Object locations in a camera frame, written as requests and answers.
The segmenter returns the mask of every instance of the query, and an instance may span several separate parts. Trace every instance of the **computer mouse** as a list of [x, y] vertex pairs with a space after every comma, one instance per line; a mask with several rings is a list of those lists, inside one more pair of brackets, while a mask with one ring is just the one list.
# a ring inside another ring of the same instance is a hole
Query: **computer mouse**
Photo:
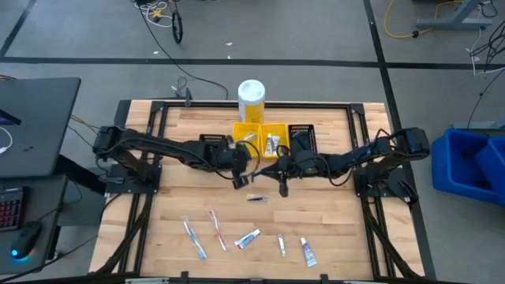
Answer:
[[24, 224], [10, 249], [13, 258], [17, 260], [25, 258], [35, 247], [40, 231], [42, 231], [40, 222], [27, 222]]

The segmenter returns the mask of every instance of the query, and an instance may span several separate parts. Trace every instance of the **computer monitor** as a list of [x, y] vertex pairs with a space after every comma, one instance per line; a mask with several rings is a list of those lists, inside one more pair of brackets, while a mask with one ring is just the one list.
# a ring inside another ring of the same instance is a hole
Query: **computer monitor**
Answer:
[[0, 125], [20, 125], [21, 120], [7, 112], [0, 110]]

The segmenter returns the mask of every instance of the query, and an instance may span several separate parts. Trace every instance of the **keyboard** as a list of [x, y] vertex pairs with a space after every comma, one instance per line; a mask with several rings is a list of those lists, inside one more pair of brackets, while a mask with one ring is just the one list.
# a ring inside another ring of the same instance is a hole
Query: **keyboard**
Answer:
[[0, 189], [0, 232], [17, 230], [22, 222], [24, 188]]

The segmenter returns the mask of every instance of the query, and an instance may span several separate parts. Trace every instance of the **floor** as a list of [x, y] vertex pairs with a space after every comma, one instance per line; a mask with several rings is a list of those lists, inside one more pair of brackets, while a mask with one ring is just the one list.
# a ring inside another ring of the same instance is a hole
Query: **floor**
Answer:
[[[493, 27], [505, 20], [505, 1], [495, 2], [500, 13]], [[394, 97], [384, 91], [385, 69], [381, 74], [379, 67], [384, 65], [377, 60], [364, 3], [371, 3]], [[436, 3], [396, 1], [389, 29], [412, 32], [417, 18], [433, 17]], [[182, 0], [182, 45], [174, 43], [169, 29], [153, 30], [171, 56], [188, 59], [184, 69], [224, 84], [231, 99], [243, 80], [256, 78], [265, 84], [269, 100], [384, 102], [392, 122], [420, 127], [434, 141], [452, 123], [468, 120], [492, 77], [474, 77], [468, 65], [466, 48], [471, 48], [477, 31], [437, 30], [418, 39], [392, 39], [382, 24], [388, 4], [389, 0]], [[440, 15], [454, 9], [444, 6]], [[19, 21], [21, 14], [24, 22]], [[484, 39], [493, 27], [483, 31]], [[18, 78], [80, 77], [74, 113], [93, 125], [112, 124], [120, 99], [173, 96], [170, 86], [182, 75], [167, 64], [130, 1], [1, 0], [0, 42], [13, 29], [18, 33], [12, 43], [7, 41], [9, 49], [0, 51], [0, 73]], [[505, 57], [495, 60], [505, 63]], [[488, 90], [474, 121], [505, 120], [504, 78]], [[189, 80], [189, 87], [195, 99], [224, 99], [215, 86]], [[93, 141], [86, 128], [76, 127]], [[62, 152], [82, 166], [94, 164], [90, 149], [75, 133], [67, 133]], [[412, 167], [436, 277], [499, 282], [505, 260], [505, 209], [434, 190], [431, 159]], [[96, 210], [103, 204], [86, 202]], [[68, 251], [97, 230], [96, 223], [65, 227], [58, 248]], [[22, 279], [84, 275], [93, 245]]]

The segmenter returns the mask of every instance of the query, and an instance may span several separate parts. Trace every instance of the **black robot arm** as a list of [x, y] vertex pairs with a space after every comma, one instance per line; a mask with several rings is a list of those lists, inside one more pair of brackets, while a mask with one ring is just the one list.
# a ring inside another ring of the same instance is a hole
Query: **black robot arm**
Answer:
[[287, 180], [291, 178], [328, 178], [332, 180], [348, 173], [355, 166], [372, 162], [383, 157], [377, 163], [370, 163], [365, 168], [368, 181], [383, 178], [403, 163], [423, 159], [429, 155], [429, 143], [426, 134], [418, 128], [402, 129], [390, 136], [377, 137], [372, 143], [356, 148], [345, 154], [318, 154], [301, 151], [293, 157], [289, 150], [282, 152], [277, 161], [263, 168], [254, 176], [264, 175], [279, 182], [281, 196], [288, 196]]
[[195, 140], [177, 142], [132, 129], [104, 126], [100, 128], [93, 145], [97, 159], [114, 159], [138, 181], [149, 182], [155, 173], [153, 165], [137, 159], [130, 150], [175, 158], [186, 166], [207, 172], [231, 171], [235, 187], [247, 183], [241, 173], [245, 171], [251, 156], [245, 145], [234, 144], [230, 136], [218, 144]]

